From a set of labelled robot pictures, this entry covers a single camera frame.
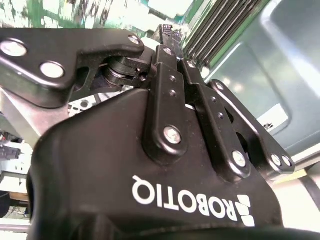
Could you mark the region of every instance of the hole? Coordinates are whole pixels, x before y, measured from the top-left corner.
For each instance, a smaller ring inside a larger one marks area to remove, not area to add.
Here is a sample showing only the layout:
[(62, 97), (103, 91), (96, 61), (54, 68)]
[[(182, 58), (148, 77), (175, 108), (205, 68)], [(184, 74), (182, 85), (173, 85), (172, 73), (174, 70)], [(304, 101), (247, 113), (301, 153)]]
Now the hole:
[(176, 96), (177, 96), (177, 93), (175, 92), (175, 90), (171, 90), (171, 91), (169, 92), (169, 95), (170, 95), (171, 97), (176, 97)]
[(228, 117), (229, 117), (229, 119), (230, 119), (230, 122), (233, 124), (234, 121), (235, 121), (234, 116), (232, 116), (232, 114), (231, 114), (226, 108), (224, 108), (224, 109), (225, 109), (226, 114), (228, 115)]
[(174, 83), (177, 81), (176, 77), (172, 75), (169, 77), (169, 79)]
[(87, 77), (89, 75), (90, 68), (87, 66), (81, 67), (76, 71), (76, 82), (73, 91), (79, 91), (84, 87), (87, 81)]
[(83, 108), (87, 108), (89, 105), (89, 102), (87, 100), (83, 100), (81, 103), (80, 103), (80, 106), (83, 107)]

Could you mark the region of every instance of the screw head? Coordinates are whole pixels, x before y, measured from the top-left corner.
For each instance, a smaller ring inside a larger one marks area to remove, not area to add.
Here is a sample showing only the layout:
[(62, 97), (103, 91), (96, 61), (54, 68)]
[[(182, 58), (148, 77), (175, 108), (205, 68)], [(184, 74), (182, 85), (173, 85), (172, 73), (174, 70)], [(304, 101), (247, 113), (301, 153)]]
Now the screw head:
[(285, 164), (287, 164), (289, 167), (292, 166), (289, 158), (287, 156), (282, 156), (282, 160), (284, 161)]
[(245, 159), (245, 157), (242, 155), (241, 152), (239, 152), (239, 151), (233, 151), (233, 152), (232, 152), (232, 156), (233, 156), (233, 159), (234, 159), (235, 163), (236, 163), (238, 166), (240, 166), (240, 167), (242, 167), (242, 168), (244, 168), (244, 167), (246, 166), (246, 159)]
[(176, 82), (177, 80), (176, 80), (176, 77), (175, 76), (172, 76), (172, 75), (170, 75), (169, 76), (169, 79), (172, 81), (172, 82)]
[(128, 36), (128, 39), (130, 40), (130, 42), (139, 45), (139, 38), (137, 38), (136, 36)]
[(163, 130), (165, 139), (171, 144), (179, 144), (181, 142), (181, 135), (177, 129), (172, 126), (166, 126)]
[(52, 79), (61, 78), (65, 74), (65, 70), (60, 64), (51, 61), (41, 64), (40, 70), (44, 75)]
[(27, 54), (27, 49), (24, 45), (11, 40), (1, 42), (0, 49), (2, 52), (12, 57), (21, 57)]
[(190, 68), (192, 68), (192, 69), (195, 69), (196, 68), (196, 65), (194, 64), (194, 62), (193, 61), (187, 61), (186, 62), (187, 64), (188, 64), (188, 66), (190, 67)]
[(140, 76), (140, 81), (144, 82), (145, 80), (147, 80), (147, 77), (145, 75), (141, 75)]
[(169, 48), (165, 47), (163, 51), (165, 51), (166, 54), (172, 56), (172, 51)]
[(271, 158), (275, 165), (277, 165), (278, 167), (281, 166), (280, 158), (277, 155), (272, 154)]
[(223, 89), (225, 89), (224, 86), (223, 86), (221, 83), (219, 83), (219, 82), (217, 82), (215, 85), (216, 85), (217, 88), (218, 88), (219, 90), (221, 90), (221, 91), (222, 91)]

